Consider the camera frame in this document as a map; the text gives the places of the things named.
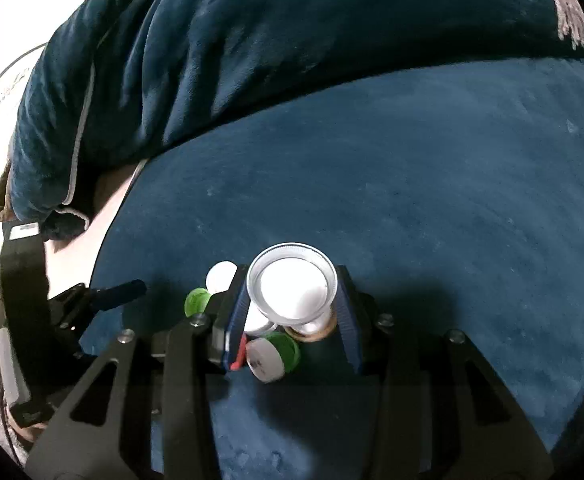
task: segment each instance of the folded blanket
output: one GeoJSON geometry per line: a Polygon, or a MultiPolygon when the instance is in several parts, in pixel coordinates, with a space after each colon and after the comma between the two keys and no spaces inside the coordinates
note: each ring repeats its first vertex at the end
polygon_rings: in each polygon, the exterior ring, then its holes
{"type": "Polygon", "coordinates": [[[584,58],[576,1],[86,0],[30,76],[8,202],[72,237],[98,173],[256,108],[408,66],[584,58]]]}

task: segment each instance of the white label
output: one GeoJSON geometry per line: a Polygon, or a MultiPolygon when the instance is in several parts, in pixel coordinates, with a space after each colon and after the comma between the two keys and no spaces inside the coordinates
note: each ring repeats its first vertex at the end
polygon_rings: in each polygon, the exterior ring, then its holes
{"type": "Polygon", "coordinates": [[[41,230],[37,223],[17,225],[16,227],[12,227],[12,230],[9,232],[9,239],[19,240],[29,236],[36,236],[40,232],[41,230]]]}

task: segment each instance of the blue fabric surface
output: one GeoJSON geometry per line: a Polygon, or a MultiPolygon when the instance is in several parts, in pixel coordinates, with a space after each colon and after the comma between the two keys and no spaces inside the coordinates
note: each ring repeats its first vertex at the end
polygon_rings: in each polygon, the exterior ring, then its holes
{"type": "Polygon", "coordinates": [[[11,204],[71,237],[83,221],[56,210],[91,216],[103,170],[286,92],[450,60],[584,58],[557,28],[554,0],[86,0],[32,71],[11,204]]]}
{"type": "MultiPolygon", "coordinates": [[[[145,298],[82,344],[148,333],[221,260],[300,241],[347,265],[379,306],[465,330],[551,448],[584,393],[584,61],[419,68],[309,94],[152,160],[105,237],[92,286],[145,298]]],[[[299,371],[212,385],[224,478],[358,478],[376,385],[338,335],[299,371]]]]}

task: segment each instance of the red object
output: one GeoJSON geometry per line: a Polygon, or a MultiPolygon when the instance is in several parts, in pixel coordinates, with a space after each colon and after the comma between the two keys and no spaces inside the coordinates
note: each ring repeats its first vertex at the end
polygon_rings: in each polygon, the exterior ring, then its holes
{"type": "Polygon", "coordinates": [[[241,367],[245,364],[245,345],[247,343],[248,337],[243,334],[243,337],[241,337],[241,344],[239,345],[239,352],[236,354],[236,361],[230,365],[230,370],[232,372],[241,369],[241,367]]]}

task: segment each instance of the metal bolt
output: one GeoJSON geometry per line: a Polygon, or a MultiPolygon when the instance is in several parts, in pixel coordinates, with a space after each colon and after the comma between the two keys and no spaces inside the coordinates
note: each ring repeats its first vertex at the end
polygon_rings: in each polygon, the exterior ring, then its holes
{"type": "Polygon", "coordinates": [[[123,332],[121,332],[118,335],[118,337],[116,339],[118,339],[119,343],[125,344],[125,343],[130,343],[131,341],[133,341],[134,337],[136,337],[134,330],[132,330],[131,328],[126,328],[123,330],[123,332]]]}
{"type": "Polygon", "coordinates": [[[392,314],[379,314],[376,319],[376,325],[380,328],[392,328],[394,326],[394,316],[392,314]]]}
{"type": "Polygon", "coordinates": [[[190,319],[189,319],[189,323],[191,326],[195,327],[195,328],[199,328],[202,326],[205,326],[207,323],[209,323],[210,318],[207,314],[194,314],[190,319]]]}
{"type": "Polygon", "coordinates": [[[448,341],[450,341],[450,343],[454,343],[455,345],[461,345],[466,342],[466,335],[462,330],[453,328],[452,330],[448,331],[448,341]]]}

